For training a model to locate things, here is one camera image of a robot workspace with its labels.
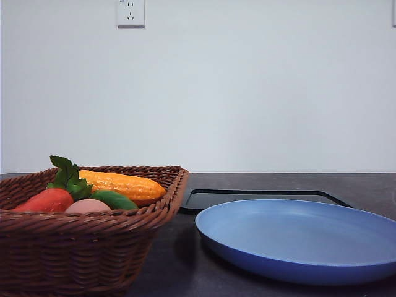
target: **plastic plate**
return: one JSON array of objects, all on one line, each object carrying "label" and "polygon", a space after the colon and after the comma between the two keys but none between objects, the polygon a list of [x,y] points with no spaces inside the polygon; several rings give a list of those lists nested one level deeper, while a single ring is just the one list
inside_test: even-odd
[{"label": "plastic plate", "polygon": [[396,222],[300,200],[241,200],[203,210],[196,225],[220,257],[307,285],[355,285],[396,273]]}]

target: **green leaf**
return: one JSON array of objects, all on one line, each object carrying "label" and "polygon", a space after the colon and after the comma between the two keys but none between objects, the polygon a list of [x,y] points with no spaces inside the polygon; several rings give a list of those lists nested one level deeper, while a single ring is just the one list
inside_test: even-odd
[{"label": "green leaf", "polygon": [[59,183],[49,183],[47,184],[47,189],[51,189],[52,187],[60,188],[60,189],[65,189],[64,184],[59,184]]},{"label": "green leaf", "polygon": [[67,190],[75,201],[87,198],[92,191],[92,185],[87,180],[79,178],[79,167],[69,159],[60,156],[50,156],[52,164],[58,167],[55,180],[47,188],[59,187]]}]

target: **brown wicker basket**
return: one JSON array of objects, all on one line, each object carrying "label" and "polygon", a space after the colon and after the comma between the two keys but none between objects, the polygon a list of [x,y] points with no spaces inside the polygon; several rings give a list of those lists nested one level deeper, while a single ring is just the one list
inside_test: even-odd
[{"label": "brown wicker basket", "polygon": [[188,171],[173,167],[81,167],[150,178],[166,194],[139,210],[86,215],[15,213],[52,182],[56,168],[0,182],[0,296],[122,296],[158,228],[177,213]]}]

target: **electrical outlet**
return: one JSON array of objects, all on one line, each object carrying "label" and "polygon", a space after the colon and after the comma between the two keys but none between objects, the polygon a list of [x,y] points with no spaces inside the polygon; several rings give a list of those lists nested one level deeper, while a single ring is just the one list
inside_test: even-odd
[{"label": "electrical outlet", "polygon": [[119,28],[144,27],[144,0],[117,0],[116,5]]}]

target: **dark countertop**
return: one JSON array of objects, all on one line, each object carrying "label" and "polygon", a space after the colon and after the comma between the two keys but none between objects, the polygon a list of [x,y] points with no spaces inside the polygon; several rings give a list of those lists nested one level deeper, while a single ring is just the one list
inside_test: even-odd
[{"label": "dark countertop", "polygon": [[[396,220],[396,173],[191,173],[186,195],[191,189],[320,190],[355,208]],[[365,285],[327,287],[250,274],[209,251],[194,219],[195,215],[179,213],[161,228],[126,296],[396,296],[396,275]]]}]

